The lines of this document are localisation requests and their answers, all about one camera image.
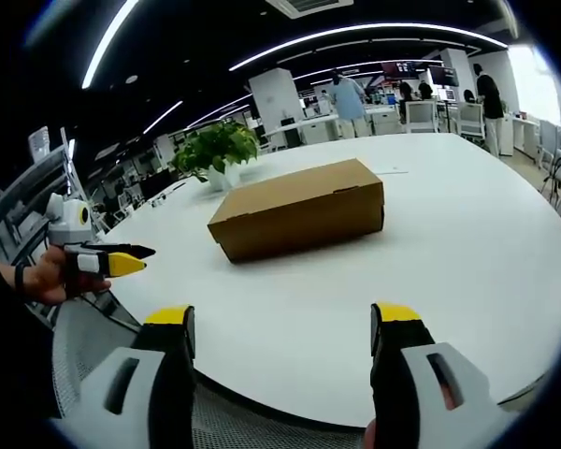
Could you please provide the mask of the person's left hand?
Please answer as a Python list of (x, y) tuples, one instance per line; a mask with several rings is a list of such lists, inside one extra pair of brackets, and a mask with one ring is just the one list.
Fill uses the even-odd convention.
[(58, 305), (85, 293), (107, 291), (111, 282), (92, 274), (72, 273), (65, 252), (50, 246), (40, 260), (22, 274), (24, 293), (45, 305)]

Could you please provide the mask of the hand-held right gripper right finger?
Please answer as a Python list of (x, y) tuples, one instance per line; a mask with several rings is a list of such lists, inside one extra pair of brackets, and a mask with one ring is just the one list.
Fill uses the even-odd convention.
[(480, 369), (434, 341), (416, 311), (377, 302), (370, 319), (376, 448), (487, 448), (518, 418), (491, 398)]

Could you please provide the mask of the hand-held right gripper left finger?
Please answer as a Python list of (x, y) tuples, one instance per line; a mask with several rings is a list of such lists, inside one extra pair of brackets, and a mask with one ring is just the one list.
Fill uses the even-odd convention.
[(69, 415), (76, 448), (193, 448), (194, 307), (151, 314), (80, 386)]

